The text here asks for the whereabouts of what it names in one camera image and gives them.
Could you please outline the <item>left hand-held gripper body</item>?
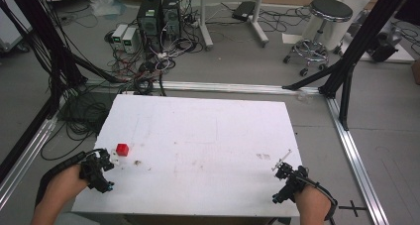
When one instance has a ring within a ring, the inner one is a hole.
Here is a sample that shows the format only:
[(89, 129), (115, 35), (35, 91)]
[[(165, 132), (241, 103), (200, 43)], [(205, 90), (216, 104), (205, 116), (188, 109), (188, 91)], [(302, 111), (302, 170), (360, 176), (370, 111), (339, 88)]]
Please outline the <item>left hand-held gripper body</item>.
[(110, 154), (106, 149), (93, 150), (80, 163), (79, 177), (88, 182), (90, 189), (95, 188), (97, 191), (105, 193), (113, 189), (114, 182), (108, 181), (103, 172), (113, 168)]

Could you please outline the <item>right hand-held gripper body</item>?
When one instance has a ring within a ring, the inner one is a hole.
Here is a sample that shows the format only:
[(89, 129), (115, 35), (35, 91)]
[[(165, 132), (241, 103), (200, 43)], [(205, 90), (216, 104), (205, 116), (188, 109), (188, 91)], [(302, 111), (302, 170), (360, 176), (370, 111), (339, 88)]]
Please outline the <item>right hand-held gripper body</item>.
[(308, 171), (304, 166), (299, 166), (297, 169), (287, 163), (281, 163), (278, 166), (275, 177), (278, 179), (285, 179), (285, 186), (276, 194), (272, 196), (273, 203), (282, 203), (285, 200), (295, 201), (294, 193), (302, 191), (305, 182), (303, 178), (308, 177)]

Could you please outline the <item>person's right hand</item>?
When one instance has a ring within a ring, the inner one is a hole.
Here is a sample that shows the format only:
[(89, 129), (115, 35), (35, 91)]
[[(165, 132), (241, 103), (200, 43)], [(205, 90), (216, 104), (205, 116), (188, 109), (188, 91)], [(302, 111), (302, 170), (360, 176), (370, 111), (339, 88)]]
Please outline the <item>person's right hand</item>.
[(330, 200), (311, 185), (306, 185), (301, 192), (296, 192), (294, 198), (299, 213), (305, 210), (321, 210), (328, 213), (331, 207)]

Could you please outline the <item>person's left hand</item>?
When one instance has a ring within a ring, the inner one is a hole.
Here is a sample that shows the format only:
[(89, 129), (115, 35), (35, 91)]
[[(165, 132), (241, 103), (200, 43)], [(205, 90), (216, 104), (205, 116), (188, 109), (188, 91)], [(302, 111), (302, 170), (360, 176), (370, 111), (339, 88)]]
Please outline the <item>person's left hand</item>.
[(54, 177), (51, 192), (56, 201), (65, 204), (87, 187), (87, 180), (79, 177), (80, 170), (80, 165), (72, 166)]

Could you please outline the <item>grey power supply unit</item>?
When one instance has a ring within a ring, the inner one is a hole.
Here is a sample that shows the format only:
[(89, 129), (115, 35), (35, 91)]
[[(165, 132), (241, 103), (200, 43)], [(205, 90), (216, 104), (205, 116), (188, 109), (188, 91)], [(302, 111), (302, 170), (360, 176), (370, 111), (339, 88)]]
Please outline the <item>grey power supply unit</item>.
[(122, 39), (125, 35), (127, 28), (128, 28), (127, 24), (120, 24), (111, 36), (113, 44), (114, 44), (114, 48), (118, 51), (122, 51), (124, 49), (124, 44), (123, 44)]
[(127, 54), (134, 54), (139, 48), (137, 29), (129, 27), (123, 37), (123, 45)]

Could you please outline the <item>white metal stand leg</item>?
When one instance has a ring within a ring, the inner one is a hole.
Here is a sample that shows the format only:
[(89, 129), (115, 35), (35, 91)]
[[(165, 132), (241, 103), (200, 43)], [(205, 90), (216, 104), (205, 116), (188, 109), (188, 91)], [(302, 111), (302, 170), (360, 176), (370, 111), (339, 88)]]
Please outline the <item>white metal stand leg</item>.
[(252, 28), (255, 30), (256, 34), (258, 35), (262, 47), (264, 48), (266, 44), (268, 43), (268, 37), (266, 36), (261, 25), (259, 24), (260, 9), (261, 9), (262, 2), (263, 0), (255, 0), (254, 12), (249, 17), (249, 21), (251, 23)]
[(200, 0), (199, 29), (204, 41), (204, 49), (210, 51), (213, 48), (213, 41), (206, 26), (206, 0)]

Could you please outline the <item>large black computer tower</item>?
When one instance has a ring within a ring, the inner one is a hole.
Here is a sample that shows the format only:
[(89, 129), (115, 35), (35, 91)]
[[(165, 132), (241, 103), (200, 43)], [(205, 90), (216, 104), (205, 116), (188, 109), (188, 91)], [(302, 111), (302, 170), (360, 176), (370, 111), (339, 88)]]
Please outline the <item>large black computer tower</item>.
[(159, 53), (162, 30), (161, 0), (142, 0), (137, 14), (137, 22), (145, 51)]

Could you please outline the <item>black device on platform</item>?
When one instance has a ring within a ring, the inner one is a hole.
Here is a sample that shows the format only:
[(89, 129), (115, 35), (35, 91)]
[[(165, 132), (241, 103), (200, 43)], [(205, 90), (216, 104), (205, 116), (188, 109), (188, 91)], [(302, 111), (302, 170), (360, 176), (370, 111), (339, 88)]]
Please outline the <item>black device on platform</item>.
[(375, 62), (383, 62), (397, 52), (396, 46), (402, 40), (401, 31), (392, 28), (389, 32), (380, 32), (367, 48), (368, 55)]

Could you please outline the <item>clear plastic bag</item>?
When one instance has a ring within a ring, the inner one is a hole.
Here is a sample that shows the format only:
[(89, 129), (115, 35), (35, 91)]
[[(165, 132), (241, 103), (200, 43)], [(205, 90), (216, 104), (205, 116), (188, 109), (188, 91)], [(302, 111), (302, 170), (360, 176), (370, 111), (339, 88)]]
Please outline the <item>clear plastic bag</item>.
[(96, 17), (120, 16), (126, 6), (118, 0), (89, 0), (92, 14)]

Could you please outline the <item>slim black computer tower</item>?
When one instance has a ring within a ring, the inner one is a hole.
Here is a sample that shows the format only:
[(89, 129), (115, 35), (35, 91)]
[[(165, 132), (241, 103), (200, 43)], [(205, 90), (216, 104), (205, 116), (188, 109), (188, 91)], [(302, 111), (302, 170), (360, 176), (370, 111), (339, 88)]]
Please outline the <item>slim black computer tower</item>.
[(168, 40), (181, 35), (179, 0), (162, 0), (163, 23)]

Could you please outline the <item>black round stool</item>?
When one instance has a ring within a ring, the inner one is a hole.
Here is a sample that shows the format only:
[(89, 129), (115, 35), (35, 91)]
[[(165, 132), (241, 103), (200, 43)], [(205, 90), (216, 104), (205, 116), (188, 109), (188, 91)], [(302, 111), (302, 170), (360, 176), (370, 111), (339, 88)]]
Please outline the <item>black round stool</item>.
[(326, 24), (328, 22), (346, 23), (353, 16), (353, 10), (347, 4), (337, 0), (313, 0), (309, 4), (309, 11), (312, 15), (322, 20), (320, 27), (312, 39), (302, 39), (294, 44), (283, 59), (284, 63), (289, 63), (292, 56), (304, 58), (306, 65), (299, 71), (301, 76), (305, 76), (308, 73), (308, 67), (312, 63), (317, 63), (320, 71), (328, 67), (328, 51), (319, 41), (324, 33)]

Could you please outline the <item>white floor platform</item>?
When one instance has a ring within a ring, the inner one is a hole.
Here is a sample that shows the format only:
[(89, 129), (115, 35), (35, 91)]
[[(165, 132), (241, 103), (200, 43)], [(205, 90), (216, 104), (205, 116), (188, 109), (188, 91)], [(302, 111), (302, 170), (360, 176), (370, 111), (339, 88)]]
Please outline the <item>white floor platform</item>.
[[(349, 34), (344, 35), (343, 44), (341, 46), (343, 53), (347, 50), (352, 40), (353, 38)], [(373, 58), (368, 53), (364, 53), (361, 60), (373, 62)], [(392, 63), (412, 63), (414, 61), (415, 59), (401, 46), (401, 44), (398, 44), (396, 46), (396, 52), (385, 60), (385, 62)]]

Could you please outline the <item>white board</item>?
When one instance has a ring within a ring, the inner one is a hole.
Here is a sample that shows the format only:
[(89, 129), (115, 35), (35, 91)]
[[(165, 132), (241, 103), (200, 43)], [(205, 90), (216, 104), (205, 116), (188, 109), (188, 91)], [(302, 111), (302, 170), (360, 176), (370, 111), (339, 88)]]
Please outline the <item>white board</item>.
[[(26, 31), (31, 31), (32, 26), (26, 19), (14, 0), (2, 0), (16, 17)], [(6, 13), (0, 8), (0, 52), (7, 53), (23, 40), (18, 29)]]

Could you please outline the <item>long aluminium floor rail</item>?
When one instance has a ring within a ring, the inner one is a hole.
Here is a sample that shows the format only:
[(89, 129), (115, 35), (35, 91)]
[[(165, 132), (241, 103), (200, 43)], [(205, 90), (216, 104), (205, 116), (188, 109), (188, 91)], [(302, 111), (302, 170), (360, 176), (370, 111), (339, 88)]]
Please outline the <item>long aluminium floor rail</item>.
[(255, 85), (236, 83), (185, 82), (164, 80), (162, 86), (166, 90), (202, 91), (221, 93), (261, 94), (261, 95), (319, 95), (316, 87), (302, 87), (297, 90), (285, 89), (277, 85)]

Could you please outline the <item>black metal frame strut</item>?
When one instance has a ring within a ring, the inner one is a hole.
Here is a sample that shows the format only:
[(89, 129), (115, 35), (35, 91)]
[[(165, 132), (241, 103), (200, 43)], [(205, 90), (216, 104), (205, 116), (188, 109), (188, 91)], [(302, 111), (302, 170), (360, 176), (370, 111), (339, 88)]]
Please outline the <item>black metal frame strut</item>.
[(339, 111), (339, 122), (348, 131), (348, 109), (352, 87), (353, 71), (369, 45), (400, 6), (403, 0), (377, 0), (367, 19), (353, 38), (343, 56), (328, 69), (317, 72), (300, 81), (283, 86), (283, 89), (297, 90), (322, 77), (328, 76), (326, 83), (318, 91), (326, 98), (334, 98), (340, 86), (343, 87)]

